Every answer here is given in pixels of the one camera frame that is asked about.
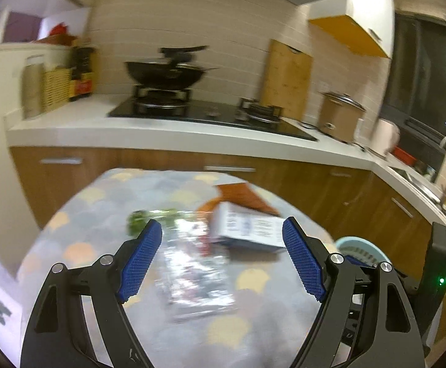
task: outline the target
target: blue textured pad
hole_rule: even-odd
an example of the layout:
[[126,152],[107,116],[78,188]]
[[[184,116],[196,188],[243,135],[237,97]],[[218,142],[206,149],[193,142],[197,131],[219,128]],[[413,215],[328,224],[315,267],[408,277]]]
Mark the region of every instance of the blue textured pad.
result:
[[122,270],[121,288],[117,292],[121,303],[125,303],[129,297],[139,292],[141,283],[160,247],[160,243],[161,225],[158,221],[154,221],[153,225],[147,228],[143,240],[136,247]]
[[325,296],[322,268],[289,218],[283,223],[283,241],[306,291],[322,302]]

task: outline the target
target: black glass cooktop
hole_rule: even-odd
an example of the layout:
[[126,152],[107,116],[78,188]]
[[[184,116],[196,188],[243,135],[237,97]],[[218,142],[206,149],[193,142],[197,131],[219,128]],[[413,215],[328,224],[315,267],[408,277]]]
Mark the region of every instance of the black glass cooktop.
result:
[[256,131],[302,138],[309,141],[318,141],[315,137],[283,120],[279,120],[276,124],[263,123],[253,119],[246,121],[237,120],[236,117],[239,108],[234,105],[190,100],[187,108],[178,109],[170,113],[168,110],[162,109],[139,109],[135,101],[136,98],[129,98],[110,111],[108,115],[110,117],[144,117],[150,119],[193,121],[236,128],[248,128]]

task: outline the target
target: table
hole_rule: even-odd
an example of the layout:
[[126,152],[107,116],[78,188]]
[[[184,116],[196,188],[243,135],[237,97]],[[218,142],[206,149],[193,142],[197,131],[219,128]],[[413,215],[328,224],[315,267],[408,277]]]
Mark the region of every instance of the table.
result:
[[[69,200],[50,220],[23,260],[21,334],[51,266],[92,264],[130,239],[126,218],[134,210],[196,210],[217,197],[214,185],[242,182],[227,174],[113,169]],[[303,230],[334,251],[328,233],[276,195],[251,185],[282,217],[294,216]],[[139,293],[124,304],[139,341],[159,368],[288,368],[320,304],[306,293],[286,251],[229,251],[227,273],[233,312],[175,323],[156,286],[152,264]],[[99,361],[111,364],[96,324],[91,299],[83,297],[90,337]],[[347,351],[340,350],[343,358]]]

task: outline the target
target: kitchen sink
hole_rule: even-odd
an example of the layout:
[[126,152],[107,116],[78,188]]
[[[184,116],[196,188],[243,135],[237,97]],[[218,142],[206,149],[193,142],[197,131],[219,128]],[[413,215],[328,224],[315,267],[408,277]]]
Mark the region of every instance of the kitchen sink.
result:
[[431,191],[418,179],[407,173],[404,169],[399,169],[398,167],[392,167],[392,166],[388,166],[388,168],[392,169],[403,179],[405,179],[410,185],[412,185],[416,190],[418,190],[424,198],[426,198],[429,202],[431,202],[436,207],[436,209],[438,209],[441,213],[443,213],[446,216],[446,210],[442,206],[440,206],[440,199],[435,195],[433,191]]

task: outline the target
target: frying pan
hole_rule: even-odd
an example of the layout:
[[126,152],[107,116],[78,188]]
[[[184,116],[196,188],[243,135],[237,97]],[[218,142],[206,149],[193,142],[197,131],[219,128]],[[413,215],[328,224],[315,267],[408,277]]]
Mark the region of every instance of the frying pan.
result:
[[126,62],[131,78],[139,84],[159,90],[184,90],[199,81],[210,70],[189,62],[192,52],[206,49],[206,46],[191,48],[160,48],[164,58],[147,61]]

